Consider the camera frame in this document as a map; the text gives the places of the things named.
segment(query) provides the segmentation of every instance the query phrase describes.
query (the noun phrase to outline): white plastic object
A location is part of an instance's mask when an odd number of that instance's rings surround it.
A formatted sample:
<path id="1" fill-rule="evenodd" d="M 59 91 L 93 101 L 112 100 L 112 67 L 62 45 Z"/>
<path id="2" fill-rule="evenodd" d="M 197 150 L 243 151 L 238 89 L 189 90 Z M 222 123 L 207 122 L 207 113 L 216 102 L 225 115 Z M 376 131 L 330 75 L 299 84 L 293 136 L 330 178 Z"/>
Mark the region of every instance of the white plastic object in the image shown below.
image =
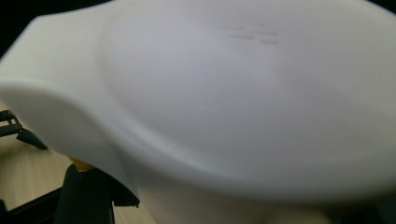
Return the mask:
<path id="1" fill-rule="evenodd" d="M 365 1 L 118 0 L 35 19 L 0 98 L 161 224 L 261 223 L 395 190 L 395 40 Z"/>

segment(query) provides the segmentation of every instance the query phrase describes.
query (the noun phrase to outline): beige floor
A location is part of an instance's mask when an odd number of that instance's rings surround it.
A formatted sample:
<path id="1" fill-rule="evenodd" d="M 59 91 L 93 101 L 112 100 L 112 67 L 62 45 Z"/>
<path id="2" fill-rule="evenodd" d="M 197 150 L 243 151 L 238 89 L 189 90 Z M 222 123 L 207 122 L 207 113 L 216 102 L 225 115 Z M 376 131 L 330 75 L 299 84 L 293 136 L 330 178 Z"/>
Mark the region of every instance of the beige floor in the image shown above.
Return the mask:
<path id="1" fill-rule="evenodd" d="M 6 109 L 0 103 L 0 111 Z M 15 139 L 0 138 L 0 199 L 8 210 L 59 188 L 71 161 L 54 150 L 42 151 Z M 117 224 L 155 224 L 143 204 L 116 207 Z"/>

